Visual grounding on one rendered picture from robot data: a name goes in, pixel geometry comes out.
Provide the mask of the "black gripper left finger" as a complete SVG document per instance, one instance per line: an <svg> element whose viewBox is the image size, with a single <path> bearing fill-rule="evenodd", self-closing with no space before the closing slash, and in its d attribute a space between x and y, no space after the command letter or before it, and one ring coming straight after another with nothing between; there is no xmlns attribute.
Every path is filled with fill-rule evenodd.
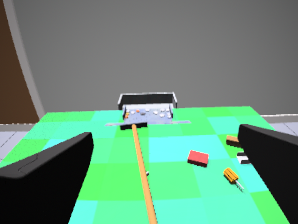
<svg viewBox="0 0 298 224"><path fill-rule="evenodd" d="M1 167L0 224L69 224L93 149L84 132Z"/></svg>

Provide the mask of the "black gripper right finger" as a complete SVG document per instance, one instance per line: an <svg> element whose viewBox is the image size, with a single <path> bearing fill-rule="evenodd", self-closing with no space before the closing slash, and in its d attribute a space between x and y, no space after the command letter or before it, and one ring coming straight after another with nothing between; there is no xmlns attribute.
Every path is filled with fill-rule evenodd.
<svg viewBox="0 0 298 224"><path fill-rule="evenodd" d="M289 224L298 224L298 136L241 124L237 139Z"/></svg>

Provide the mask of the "red rectangular block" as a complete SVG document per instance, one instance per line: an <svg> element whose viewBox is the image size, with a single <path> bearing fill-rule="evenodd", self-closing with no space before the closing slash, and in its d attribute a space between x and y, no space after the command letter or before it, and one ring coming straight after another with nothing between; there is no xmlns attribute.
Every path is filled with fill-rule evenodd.
<svg viewBox="0 0 298 224"><path fill-rule="evenodd" d="M208 168L209 153L189 151L186 157L186 163L200 165L200 167Z"/></svg>

